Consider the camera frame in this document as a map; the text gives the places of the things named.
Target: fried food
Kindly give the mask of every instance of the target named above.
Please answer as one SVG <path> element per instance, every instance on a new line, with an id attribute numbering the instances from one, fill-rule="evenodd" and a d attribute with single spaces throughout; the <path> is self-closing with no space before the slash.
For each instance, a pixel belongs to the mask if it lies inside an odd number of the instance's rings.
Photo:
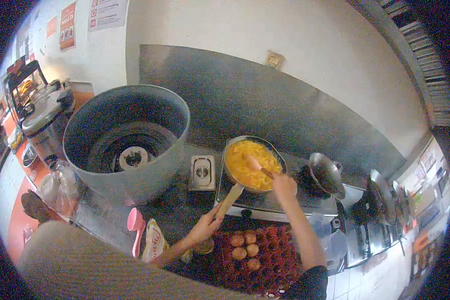
<path id="1" fill-rule="evenodd" d="M 245 239 L 240 234 L 234 234 L 231 238 L 232 246 L 234 247 L 240 247 L 245 242 Z"/>
<path id="2" fill-rule="evenodd" d="M 246 265 L 252 271 L 256 271 L 256 270 L 260 269 L 260 261 L 256 258 L 252 258 L 249 261 L 247 261 Z"/>
<path id="3" fill-rule="evenodd" d="M 273 189 L 272 179 L 262 171 L 255 171 L 249 166 L 247 155 L 257 159 L 260 166 L 270 172 L 280 173 L 281 165 L 277 158 L 264 145 L 253 141 L 237 141 L 231 144 L 225 155 L 229 171 L 242 184 L 249 188 L 268 191 Z"/>
<path id="4" fill-rule="evenodd" d="M 257 244 L 251 244 L 246 247 L 246 255 L 249 257 L 257 256 L 259 247 Z"/>
<path id="5" fill-rule="evenodd" d="M 238 247 L 232 250 L 232 257 L 237 261 L 241 261 L 247 256 L 247 250 Z"/>
<path id="6" fill-rule="evenodd" d="M 247 245 L 255 244 L 257 242 L 257 236 L 253 233 L 245 234 L 245 243 Z"/>

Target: black sleeve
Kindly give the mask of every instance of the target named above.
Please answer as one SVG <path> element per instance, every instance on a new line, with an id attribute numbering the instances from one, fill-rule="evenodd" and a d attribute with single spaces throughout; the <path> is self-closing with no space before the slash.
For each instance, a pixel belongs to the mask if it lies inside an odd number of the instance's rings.
<path id="1" fill-rule="evenodd" d="M 319 265 L 303 273 L 282 295 L 282 298 L 325 300 L 327 298 L 327 284 L 327 268 Z"/>

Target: pink scoop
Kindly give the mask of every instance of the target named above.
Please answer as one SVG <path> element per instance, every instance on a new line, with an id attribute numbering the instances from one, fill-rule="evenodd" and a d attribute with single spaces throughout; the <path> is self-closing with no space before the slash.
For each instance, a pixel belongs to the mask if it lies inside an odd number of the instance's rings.
<path id="1" fill-rule="evenodd" d="M 132 255 L 137 258 L 140 253 L 140 241 L 142 240 L 142 234 L 145 231 L 145 227 L 147 224 L 145 223 L 144 217 L 138 211 L 137 208 L 132 208 L 130 213 L 128 214 L 128 219 L 126 221 L 126 227 L 129 231 L 137 231 L 137 237 L 135 238 L 135 243 L 133 244 Z"/>

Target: electrical outlet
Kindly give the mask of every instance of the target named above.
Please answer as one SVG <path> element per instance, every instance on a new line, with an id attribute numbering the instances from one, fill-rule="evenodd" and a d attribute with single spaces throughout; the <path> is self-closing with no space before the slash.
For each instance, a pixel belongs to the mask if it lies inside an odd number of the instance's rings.
<path id="1" fill-rule="evenodd" d="M 267 58 L 265 59 L 265 65 L 280 70 L 282 69 L 284 62 L 285 57 L 282 54 L 278 54 L 274 51 L 268 50 Z"/>

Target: gas stove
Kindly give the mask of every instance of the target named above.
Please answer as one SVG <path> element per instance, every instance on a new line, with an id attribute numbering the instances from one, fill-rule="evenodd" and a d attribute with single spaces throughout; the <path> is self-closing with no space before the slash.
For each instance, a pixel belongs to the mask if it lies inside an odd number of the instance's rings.
<path id="1" fill-rule="evenodd" d="M 311 216 L 313 212 L 324 214 L 330 221 L 338 215 L 335 198 L 333 195 L 325 194 L 313 187 L 313 184 L 303 177 L 306 160 L 280 153 L 288 165 L 288 176 L 297 182 L 296 198 L 300 202 L 300 207 L 306 216 Z M 234 183 L 228 178 L 222 158 L 219 182 L 215 193 L 214 206 L 224 201 Z M 280 204 L 276 200 L 275 194 L 255 194 L 246 189 L 230 207 L 227 215 L 288 222 L 287 216 L 283 212 Z"/>

